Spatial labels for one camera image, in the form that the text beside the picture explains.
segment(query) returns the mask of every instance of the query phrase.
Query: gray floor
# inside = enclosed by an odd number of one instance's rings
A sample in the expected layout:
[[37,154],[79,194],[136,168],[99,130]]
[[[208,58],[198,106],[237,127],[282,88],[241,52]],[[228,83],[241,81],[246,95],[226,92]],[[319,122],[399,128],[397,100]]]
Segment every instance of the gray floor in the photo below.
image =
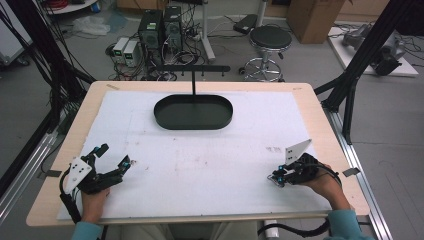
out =
[[[73,19],[91,15],[89,11],[62,16],[60,22],[69,24]],[[116,17],[112,10],[97,16],[109,19]],[[210,20],[210,29],[225,18]],[[267,20],[285,26],[283,20]],[[121,22],[125,27],[117,28],[107,36],[87,39],[87,35],[74,35],[66,42],[71,52],[96,79],[107,80],[113,73],[113,65],[105,49],[120,36],[133,35],[137,21]],[[231,29],[231,24],[222,24],[218,29]],[[424,41],[415,39],[424,47]],[[242,81],[237,69],[242,63],[256,56],[248,38],[210,39],[216,54],[216,65],[229,65],[230,73],[207,74],[205,81]],[[329,43],[301,45],[293,38],[285,59],[274,56],[284,71],[287,82],[306,82],[313,87],[339,76],[343,68]],[[411,55],[405,58],[410,63],[424,65]],[[416,67],[420,75],[408,77],[377,77],[364,75],[357,86],[357,95],[352,124],[352,141],[374,195],[387,221],[394,239],[421,239],[424,236],[424,82],[422,67]],[[189,76],[178,75],[178,81],[189,80]],[[318,98],[323,100],[328,93]],[[2,175],[15,159],[23,145],[49,110],[49,87],[42,80],[34,64],[28,67],[13,65],[0,72],[0,153]],[[69,238],[72,227],[31,228],[25,223],[26,215],[43,183],[34,178],[6,220],[0,226],[1,239],[62,239]],[[285,223],[298,228],[311,229],[322,220],[290,220]],[[112,227],[108,239],[117,239],[118,228]],[[280,231],[281,239],[302,239]]]

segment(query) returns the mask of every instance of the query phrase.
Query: human hand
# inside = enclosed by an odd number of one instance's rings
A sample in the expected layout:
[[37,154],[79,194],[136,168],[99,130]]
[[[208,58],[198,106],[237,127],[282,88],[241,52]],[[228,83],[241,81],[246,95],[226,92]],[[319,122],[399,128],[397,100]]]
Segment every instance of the human hand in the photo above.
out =
[[302,183],[301,185],[312,188],[314,192],[327,199],[333,210],[350,209],[350,204],[341,186],[324,169],[320,168],[313,180]]
[[96,194],[86,194],[82,192],[83,214],[81,221],[96,224],[103,214],[103,206],[109,193],[110,188]]

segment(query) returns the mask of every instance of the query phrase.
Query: black oval tray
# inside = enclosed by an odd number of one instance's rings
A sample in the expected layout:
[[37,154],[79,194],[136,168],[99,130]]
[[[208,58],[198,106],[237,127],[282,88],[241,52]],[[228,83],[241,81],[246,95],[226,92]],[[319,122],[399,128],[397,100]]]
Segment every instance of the black oval tray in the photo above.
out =
[[169,130],[216,130],[227,126],[233,105],[218,95],[175,94],[156,103],[156,122]]

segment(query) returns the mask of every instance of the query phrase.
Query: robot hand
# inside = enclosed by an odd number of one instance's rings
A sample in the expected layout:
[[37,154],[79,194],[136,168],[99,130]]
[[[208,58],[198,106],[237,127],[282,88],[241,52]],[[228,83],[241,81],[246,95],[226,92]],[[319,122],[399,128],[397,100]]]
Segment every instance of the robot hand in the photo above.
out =
[[324,166],[313,156],[303,153],[302,156],[295,162],[289,165],[280,165],[278,170],[274,171],[268,176],[277,186],[284,187],[286,183],[297,185],[308,182],[314,179],[318,173],[319,168],[326,170],[329,174],[341,184],[338,173],[330,168]]
[[122,177],[131,167],[131,160],[128,155],[118,164],[117,169],[105,174],[96,172],[96,156],[101,157],[108,149],[108,145],[103,144],[100,148],[96,147],[88,155],[81,157],[81,160],[91,167],[91,171],[88,172],[87,176],[77,185],[81,191],[87,194],[95,194],[122,182]]

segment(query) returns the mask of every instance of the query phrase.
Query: black bracket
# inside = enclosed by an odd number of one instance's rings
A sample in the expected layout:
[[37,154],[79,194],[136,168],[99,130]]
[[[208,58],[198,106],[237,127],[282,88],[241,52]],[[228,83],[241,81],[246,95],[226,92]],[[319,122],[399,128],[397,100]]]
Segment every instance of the black bracket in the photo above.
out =
[[184,72],[191,72],[191,84],[193,87],[193,96],[196,95],[196,72],[201,72],[202,76],[205,72],[221,72],[224,76],[224,72],[231,70],[230,66],[215,66],[215,65],[159,65],[157,66],[158,71],[168,72],[181,72],[184,76]]
[[330,96],[322,102],[322,107],[331,112],[338,112],[340,104],[346,99],[342,134],[350,145],[356,84],[414,2],[414,0],[389,1],[346,70],[338,78],[314,89],[316,95],[333,89]]

